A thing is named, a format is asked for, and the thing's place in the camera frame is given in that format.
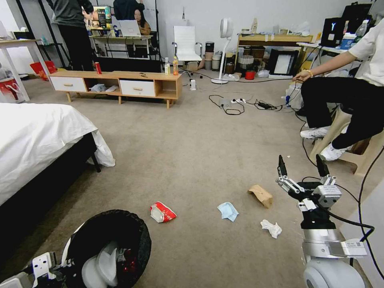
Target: beige carpet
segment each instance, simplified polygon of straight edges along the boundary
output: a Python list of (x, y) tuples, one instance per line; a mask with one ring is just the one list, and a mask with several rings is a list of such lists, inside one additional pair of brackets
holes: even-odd
[[(289, 81), (217, 86), (193, 77), (198, 91), (183, 87), (181, 99), (169, 110), (162, 102), (118, 105), (116, 98), (74, 98), (71, 105), (99, 128), (116, 166), (99, 174), (88, 169), (26, 238), (2, 275), (45, 251), (61, 255), (82, 222), (102, 211), (125, 209), (146, 222), (152, 238), (151, 257), (136, 287), (304, 287), (302, 215), (275, 182), (279, 154), (291, 178), (317, 176), (301, 147), (302, 122), (289, 109), (246, 106), (244, 114), (227, 116), (208, 99), (219, 94), (278, 105)], [(53, 91), (47, 82), (25, 85), (33, 103), (68, 104), (65, 93)], [(311, 149), (310, 141), (305, 145)], [(381, 179), (383, 160), (372, 170), (365, 196)], [(352, 174), (352, 164), (336, 161), (329, 169), (340, 185), (358, 195), (362, 179)], [(256, 183), (273, 194), (270, 209), (247, 194)], [(156, 223), (149, 210), (155, 201), (164, 202), (178, 218)], [(240, 213), (234, 223), (222, 220), (217, 209), (226, 201)], [(348, 217), (355, 208), (344, 193), (333, 212)], [(263, 219), (282, 227), (277, 240), (261, 229)]]

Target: white bed sheet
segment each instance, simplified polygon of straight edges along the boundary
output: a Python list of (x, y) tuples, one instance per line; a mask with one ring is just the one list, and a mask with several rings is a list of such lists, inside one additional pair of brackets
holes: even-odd
[(114, 166), (96, 126), (72, 106), (0, 103), (0, 205), (90, 132), (98, 162)]

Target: hand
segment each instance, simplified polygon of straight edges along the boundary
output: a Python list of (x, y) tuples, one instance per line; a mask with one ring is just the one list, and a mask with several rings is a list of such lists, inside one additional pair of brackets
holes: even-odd
[(311, 74), (308, 71), (303, 70), (302, 72), (294, 76), (293, 80), (302, 83), (308, 80), (309, 78), (311, 78)]

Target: black trash bag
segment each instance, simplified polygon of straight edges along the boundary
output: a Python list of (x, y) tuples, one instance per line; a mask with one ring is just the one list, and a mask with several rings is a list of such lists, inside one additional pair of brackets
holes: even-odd
[(81, 270), (84, 263), (99, 254), (111, 241), (119, 248), (131, 249), (136, 258), (134, 273), (117, 275), (117, 287), (132, 287), (143, 274), (151, 254), (152, 241), (144, 221), (124, 210), (110, 210), (93, 216), (71, 236), (67, 260), (74, 263), (72, 275), (67, 277), (68, 288), (85, 287)]

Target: person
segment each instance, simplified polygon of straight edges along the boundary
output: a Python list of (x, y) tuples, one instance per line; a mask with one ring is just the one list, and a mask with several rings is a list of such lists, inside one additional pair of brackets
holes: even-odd
[(142, 35), (149, 35), (151, 33), (151, 27), (149, 26), (148, 22), (146, 22), (142, 11), (138, 9), (135, 10), (135, 20), (139, 25), (140, 33)]
[[(367, 70), (360, 78), (315, 77), (354, 60), (369, 60)], [(332, 124), (327, 103), (342, 103), (352, 108), (352, 118), (345, 131), (334, 139), (322, 152), (328, 161), (338, 159), (358, 141), (383, 131), (384, 113), (384, 20), (347, 52), (314, 68), (304, 70), (294, 77), (303, 82), (301, 92), (310, 130), (302, 131), (307, 139), (323, 137)]]
[(93, 12), (89, 0), (47, 0), (54, 12), (60, 34), (68, 48), (75, 71), (93, 71), (92, 47), (85, 28), (81, 7), (87, 13)]
[(140, 3), (136, 0), (115, 0), (113, 8), (117, 20), (135, 20), (135, 10), (145, 9), (143, 0), (140, 0)]

